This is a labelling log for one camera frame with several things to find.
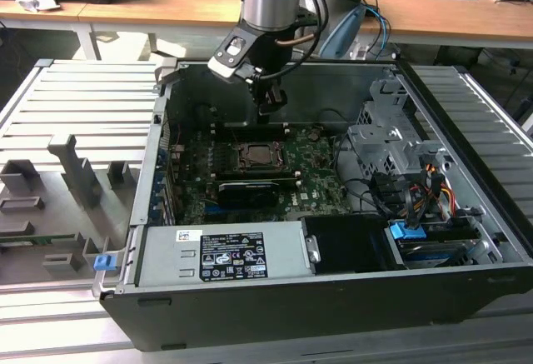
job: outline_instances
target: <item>blue cable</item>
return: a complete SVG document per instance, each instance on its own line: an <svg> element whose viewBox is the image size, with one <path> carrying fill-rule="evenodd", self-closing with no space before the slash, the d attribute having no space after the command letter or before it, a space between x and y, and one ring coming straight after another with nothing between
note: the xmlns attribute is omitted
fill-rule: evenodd
<svg viewBox="0 0 533 364"><path fill-rule="evenodd" d="M383 17L381 16L381 14L378 13L376 10L374 10L373 8L368 7L366 5L365 5L365 7L366 7L366 10L368 10L369 12L372 12L381 21L381 27L383 28L383 40L381 41L381 50L383 50L385 48L385 42L386 42L386 25L385 25L385 21L383 20Z"/></svg>

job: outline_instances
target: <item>gray floor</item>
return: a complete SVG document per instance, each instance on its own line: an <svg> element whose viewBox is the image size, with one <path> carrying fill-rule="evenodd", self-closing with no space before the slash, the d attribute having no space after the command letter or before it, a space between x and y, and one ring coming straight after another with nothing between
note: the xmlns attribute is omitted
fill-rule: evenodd
<svg viewBox="0 0 533 364"><path fill-rule="evenodd" d="M0 38L0 106L12 96L17 86L31 70L38 58L76 58L83 59L77 36L73 32L42 30L1 30ZM178 57L210 57L213 50L222 41L216 37L198 37L195 35L158 35L160 50ZM103 59L110 60L157 60L158 55L150 53L147 35L136 32L101 32L98 34L98 46ZM433 64L438 47L401 45L402 56L413 64ZM460 63L463 54L455 52ZM520 60L516 73L511 72L511 64ZM516 86L533 67L533 52L505 49L486 49L479 56L478 63L470 72L476 80L502 106L513 113L520 101L533 92L533 74Z"/></svg>

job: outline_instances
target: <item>capacitor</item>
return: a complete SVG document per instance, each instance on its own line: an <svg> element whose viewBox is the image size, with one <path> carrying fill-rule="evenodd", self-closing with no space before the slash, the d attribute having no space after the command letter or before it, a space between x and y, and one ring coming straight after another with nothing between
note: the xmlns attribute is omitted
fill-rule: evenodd
<svg viewBox="0 0 533 364"><path fill-rule="evenodd" d="M307 139L309 139L311 142L318 142L320 140L320 135L316 132L311 132L309 135L307 135Z"/></svg>

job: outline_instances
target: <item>motherboard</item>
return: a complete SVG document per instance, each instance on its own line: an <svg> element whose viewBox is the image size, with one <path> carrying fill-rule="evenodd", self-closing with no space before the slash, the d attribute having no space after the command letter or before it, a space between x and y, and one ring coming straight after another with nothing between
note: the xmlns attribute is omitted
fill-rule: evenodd
<svg viewBox="0 0 533 364"><path fill-rule="evenodd" d="M178 224L295 221L351 212L322 126L180 132L172 165Z"/></svg>

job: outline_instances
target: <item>black cable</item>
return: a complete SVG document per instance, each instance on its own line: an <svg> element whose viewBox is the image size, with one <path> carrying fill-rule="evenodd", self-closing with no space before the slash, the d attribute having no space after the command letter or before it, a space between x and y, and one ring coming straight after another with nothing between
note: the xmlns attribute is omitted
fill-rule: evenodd
<svg viewBox="0 0 533 364"><path fill-rule="evenodd" d="M511 101L512 97L515 96L515 93L518 91L518 89L522 86L522 83L529 77L531 74L531 71L533 71L533 68L530 68L529 71L525 74L525 76L518 82L513 89L513 91L509 94L509 97L506 99L506 102L503 103L503 108L506 108L509 102Z"/></svg>
<svg viewBox="0 0 533 364"><path fill-rule="evenodd" d="M498 62L496 60L496 55L494 55L492 52L489 52L487 48L484 48L481 50L481 53L483 53L484 55L486 55L489 60L491 60L496 66L500 67L500 68L503 68L505 70L510 70L513 66L509 65L509 66L506 66L504 64L502 64L501 62ZM497 56L498 58L501 58L501 59L507 59L507 60L510 60L508 57L502 57L502 56Z"/></svg>
<svg viewBox="0 0 533 364"><path fill-rule="evenodd" d="M339 162L339 156L341 155L342 145L344 145L344 141L348 138L348 134L345 133L342 137L341 141L339 142L339 147L335 151L335 156L333 157L333 168L335 169L335 172L337 173L337 176L339 175L337 172L338 162Z"/></svg>
<svg viewBox="0 0 533 364"><path fill-rule="evenodd" d="M377 58L383 53L383 50L385 49L387 43L389 42L389 39L391 38L392 26L391 26L391 22L390 22L386 17L384 17L384 16L380 13L380 11L379 11L379 9L380 9L379 1L378 1L378 0L375 0L375 3L376 3L376 12L381 16L381 19L382 19L383 22L386 24L386 26L388 25L388 27L389 27L389 33L387 34L387 38L386 38L386 40L385 40L384 43L383 43L383 48L382 48L377 54L373 53L371 50L374 48L374 46L375 46L375 45L377 44L377 42L379 41L380 36L381 36L381 32L383 32L384 35L385 35L385 33L386 33L386 29L383 29L383 24L381 23L380 18L376 17L377 20L378 20L379 23L380 23L380 29L379 29L379 31L378 31L378 33L377 33L376 38L374 38L374 40L372 41L372 44L370 45L370 47L368 48L367 51L368 51L370 54L372 54L373 56L375 56L376 59L377 59Z"/></svg>
<svg viewBox="0 0 533 364"><path fill-rule="evenodd" d="M346 185L348 182L360 182L362 184L368 185L368 180L365 178L350 178L346 179L343 183Z"/></svg>
<svg viewBox="0 0 533 364"><path fill-rule="evenodd" d="M404 197L404 200L406 201L406 209L407 209L406 224L408 227L418 227L418 223L416 222L415 203L413 202L413 197L411 195L410 185L404 186L403 197Z"/></svg>
<svg viewBox="0 0 533 364"><path fill-rule="evenodd" d="M326 0L321 0L321 1L322 1L322 5L324 6L324 21L322 22L321 18L318 18L318 20L321 21L320 22L321 25L320 27L318 27L318 33L315 36L313 44L311 45L311 47L309 47L309 50L306 52L306 54L300 57L300 59L294 62L290 67L286 67L282 69L281 71L274 72L273 74L267 74L267 75L254 74L253 81L264 82L264 81L271 81L272 79L277 79L279 77L283 77L287 75L288 73L293 72L298 67L300 67L313 54L316 47L318 46L318 43L320 42L320 36L322 34L322 31L326 28L327 22L329 21L329 17L330 17ZM313 0L313 4L316 5L315 9L316 9L316 13L318 14L320 12L320 5L318 4L318 1Z"/></svg>
<svg viewBox="0 0 533 364"><path fill-rule="evenodd" d="M362 194L353 192L350 188L346 188L347 192L350 193L352 196L357 197L359 201L363 201L365 203L370 204L372 207L379 208L372 200L364 197Z"/></svg>
<svg viewBox="0 0 533 364"><path fill-rule="evenodd" d="M416 225L420 225L420 221L422 217L424 217L424 214L426 214L427 208L430 206L430 197L426 194L424 196L424 203L422 204L422 207L420 211L418 212L418 216L416 216Z"/></svg>
<svg viewBox="0 0 533 364"><path fill-rule="evenodd" d="M316 116L316 122L320 122L320 116L321 116L321 114L324 113L324 112L334 112L337 116L339 116L340 118L342 118L342 120L343 120L346 124L349 124L349 123L350 123L350 121L348 121L347 118L344 117L344 116L342 115L341 112L339 112L336 108L332 108L332 107L324 107L324 108L322 108L322 110L320 110L320 111L318 112L318 115Z"/></svg>
<svg viewBox="0 0 533 364"><path fill-rule="evenodd" d="M367 193L370 193L370 191L364 191L361 196L365 196ZM359 199L359 212L362 212L363 211L363 201L361 199Z"/></svg>

